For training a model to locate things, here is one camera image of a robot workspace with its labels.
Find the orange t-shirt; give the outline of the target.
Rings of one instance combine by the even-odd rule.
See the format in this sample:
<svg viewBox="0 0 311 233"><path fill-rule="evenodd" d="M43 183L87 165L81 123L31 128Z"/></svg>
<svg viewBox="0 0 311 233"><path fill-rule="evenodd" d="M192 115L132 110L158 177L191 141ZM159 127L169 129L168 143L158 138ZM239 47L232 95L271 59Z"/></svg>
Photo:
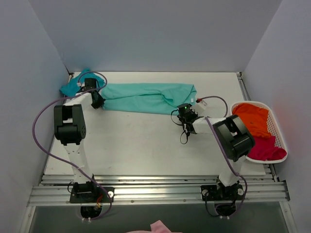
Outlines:
<svg viewBox="0 0 311 233"><path fill-rule="evenodd" d="M267 109L249 103L241 103L233 108L232 114L241 118L252 136L261 138L272 136L267 126L269 114Z"/></svg>

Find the aluminium rail frame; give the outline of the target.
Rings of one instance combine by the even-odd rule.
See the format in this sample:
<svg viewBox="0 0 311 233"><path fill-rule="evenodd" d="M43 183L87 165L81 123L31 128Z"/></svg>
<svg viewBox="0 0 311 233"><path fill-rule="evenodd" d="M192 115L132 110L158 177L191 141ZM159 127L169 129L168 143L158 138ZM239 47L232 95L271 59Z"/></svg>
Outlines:
<svg viewBox="0 0 311 233"><path fill-rule="evenodd" d="M225 96L221 90L221 81L228 81L234 88L229 105L243 100L246 90L241 89L241 80L234 73L181 73L181 72L102 72L112 77L113 83L126 82L187 82L193 76L193 83L198 93L211 91ZM170 123L166 115L140 114L127 112L105 112L85 106L84 117L87 133L84 146L87 150L89 167L95 179L104 186L114 186L116 191L115 205L164 205L198 203L199 186L216 182L218 173L225 167L225 159L218 149L215 139L205 134L197 138L205 140L208 147L196 142L182 146L176 138L168 141L169 136L176 136L180 131ZM143 132L142 139L150 143L150 149L135 149L131 143L139 135L143 126L153 126L153 135ZM121 139L121 145L104 144L108 139ZM244 203L277 202L281 216L290 233L297 233L294 217L290 208L290 195L285 180L281 181L276 174L274 162L256 162L245 159L242 163L242 175L248 183ZM69 194L64 186L74 178L69 168L61 161L49 158L44 175L38 187L34 187L27 203L26 214L21 233L30 232L35 223L35 210L38 206L74 206L70 204Z"/></svg>

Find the white plastic laundry basket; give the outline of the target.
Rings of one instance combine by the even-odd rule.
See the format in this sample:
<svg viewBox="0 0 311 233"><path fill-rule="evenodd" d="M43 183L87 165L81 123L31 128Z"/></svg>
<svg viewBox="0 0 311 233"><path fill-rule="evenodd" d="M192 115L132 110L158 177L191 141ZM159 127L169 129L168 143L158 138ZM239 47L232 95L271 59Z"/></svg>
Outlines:
<svg viewBox="0 0 311 233"><path fill-rule="evenodd" d="M240 102L236 102L236 103L232 104L231 113L232 113L233 108L236 107L238 104L241 104L241 103L253 104L257 107L264 108L264 109L268 110L268 112L269 112L268 120L267 120L268 131L271 133L272 136L275 136L275 138L276 138L275 145L280 147L280 148L285 149L285 151L288 153L287 147L286 147L285 142L283 140L283 136L280 132L279 126L277 124L277 121L275 119L275 116L274 116L271 108L269 106L267 106L266 104L264 104L262 102L258 102L258 101L240 101ZM259 163L259 164L277 164L277 163L284 162L287 159L287 156L288 156L288 154L283 159L275 160L275 161L253 160L253 159L249 158L248 156L246 157L246 159L250 162Z"/></svg>

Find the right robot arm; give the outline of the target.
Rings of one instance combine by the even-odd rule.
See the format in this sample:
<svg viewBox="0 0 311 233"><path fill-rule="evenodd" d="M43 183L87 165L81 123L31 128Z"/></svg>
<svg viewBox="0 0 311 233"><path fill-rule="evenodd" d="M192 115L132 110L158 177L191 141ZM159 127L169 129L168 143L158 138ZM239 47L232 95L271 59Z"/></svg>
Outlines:
<svg viewBox="0 0 311 233"><path fill-rule="evenodd" d="M227 200L233 195L232 185L236 184L240 177L242 163L255 145L255 140L247 127L237 115L223 118L211 118L204 116L207 103L203 100L194 105L184 103L177 106L180 123L186 137L191 134L211 134L227 163L218 176L221 185L216 187L216 196L221 200Z"/></svg>

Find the mint green t-shirt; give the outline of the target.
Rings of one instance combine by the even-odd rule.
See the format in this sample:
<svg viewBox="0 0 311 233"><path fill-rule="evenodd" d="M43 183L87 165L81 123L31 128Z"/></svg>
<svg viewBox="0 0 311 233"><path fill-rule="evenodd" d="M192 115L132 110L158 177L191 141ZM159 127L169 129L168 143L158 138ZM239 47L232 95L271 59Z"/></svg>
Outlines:
<svg viewBox="0 0 311 233"><path fill-rule="evenodd" d="M110 83L101 91L106 110L162 115L194 102L196 94L186 83Z"/></svg>

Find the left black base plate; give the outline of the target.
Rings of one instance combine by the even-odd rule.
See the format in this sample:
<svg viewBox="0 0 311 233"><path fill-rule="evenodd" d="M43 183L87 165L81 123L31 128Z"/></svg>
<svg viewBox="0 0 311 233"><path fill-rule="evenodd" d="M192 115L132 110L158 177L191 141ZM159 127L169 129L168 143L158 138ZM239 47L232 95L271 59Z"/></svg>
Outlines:
<svg viewBox="0 0 311 233"><path fill-rule="evenodd" d="M107 194L100 188L96 187L93 192L72 192L70 203L109 203L109 198Z"/></svg>

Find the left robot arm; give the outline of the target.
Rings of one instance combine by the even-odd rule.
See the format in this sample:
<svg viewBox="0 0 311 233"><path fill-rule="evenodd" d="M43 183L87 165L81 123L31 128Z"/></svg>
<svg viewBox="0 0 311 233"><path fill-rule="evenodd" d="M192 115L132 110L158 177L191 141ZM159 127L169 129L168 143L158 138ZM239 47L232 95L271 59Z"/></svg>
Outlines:
<svg viewBox="0 0 311 233"><path fill-rule="evenodd" d="M86 78L82 93L63 105L54 107L54 134L64 146L74 174L74 183L85 184L90 171L84 149L86 137L86 122L84 111L90 108L103 107L104 99L98 91L99 85L95 78Z"/></svg>

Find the folded teal t-shirt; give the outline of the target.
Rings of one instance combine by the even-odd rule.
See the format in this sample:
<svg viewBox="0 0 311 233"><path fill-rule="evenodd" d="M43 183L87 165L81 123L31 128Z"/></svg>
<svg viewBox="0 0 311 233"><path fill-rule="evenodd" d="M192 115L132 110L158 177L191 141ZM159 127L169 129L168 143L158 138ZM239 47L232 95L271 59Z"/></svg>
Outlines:
<svg viewBox="0 0 311 233"><path fill-rule="evenodd" d="M103 86L106 85L107 80L106 77L95 72L91 72L89 68L85 68L81 71L81 73L76 76L75 78L71 79L68 84L63 85L60 87L60 92L67 96L67 97L73 97L78 93L81 89L80 84L85 83L85 79L87 78L94 78L96 79L97 87L102 88Z"/></svg>

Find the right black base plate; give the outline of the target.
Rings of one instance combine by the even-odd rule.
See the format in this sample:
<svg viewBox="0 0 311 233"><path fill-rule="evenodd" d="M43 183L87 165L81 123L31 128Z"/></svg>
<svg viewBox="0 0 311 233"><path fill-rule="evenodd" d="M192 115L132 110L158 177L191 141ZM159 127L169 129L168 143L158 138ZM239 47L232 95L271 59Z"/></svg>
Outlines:
<svg viewBox="0 0 311 233"><path fill-rule="evenodd" d="M244 189L240 184L225 187L222 184L209 184L200 186L202 200L204 201L234 201L242 200Z"/></svg>

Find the pink cloth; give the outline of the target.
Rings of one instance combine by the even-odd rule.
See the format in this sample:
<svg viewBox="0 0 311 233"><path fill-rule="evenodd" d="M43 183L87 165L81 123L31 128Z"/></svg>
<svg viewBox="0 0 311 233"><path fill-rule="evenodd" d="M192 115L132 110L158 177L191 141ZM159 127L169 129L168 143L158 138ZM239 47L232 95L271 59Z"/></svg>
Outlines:
<svg viewBox="0 0 311 233"><path fill-rule="evenodd" d="M150 227L152 233L171 233L171 230L161 220L152 223Z"/></svg>

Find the magenta t-shirt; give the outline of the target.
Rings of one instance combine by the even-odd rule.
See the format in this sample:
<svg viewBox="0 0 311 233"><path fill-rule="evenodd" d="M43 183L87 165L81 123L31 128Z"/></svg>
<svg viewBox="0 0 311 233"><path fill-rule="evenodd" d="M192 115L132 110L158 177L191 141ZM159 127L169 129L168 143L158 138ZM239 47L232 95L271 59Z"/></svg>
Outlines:
<svg viewBox="0 0 311 233"><path fill-rule="evenodd" d="M248 154L248 157L253 160L275 161L281 160L287 155L285 149L275 145L275 136L269 138L254 136L254 140L255 146Z"/></svg>

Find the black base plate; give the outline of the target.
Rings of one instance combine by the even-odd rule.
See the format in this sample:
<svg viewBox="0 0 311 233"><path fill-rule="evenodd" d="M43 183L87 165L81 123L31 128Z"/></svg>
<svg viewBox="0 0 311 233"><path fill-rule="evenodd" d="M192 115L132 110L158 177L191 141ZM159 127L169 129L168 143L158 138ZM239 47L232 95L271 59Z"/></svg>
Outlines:
<svg viewBox="0 0 311 233"><path fill-rule="evenodd" d="M70 203L109 203L109 198L107 194L100 188L96 187L93 192L72 192Z"/></svg>
<svg viewBox="0 0 311 233"><path fill-rule="evenodd" d="M242 200L244 189L240 184L225 187L222 184L209 184L200 186L202 200L204 201L234 201Z"/></svg>

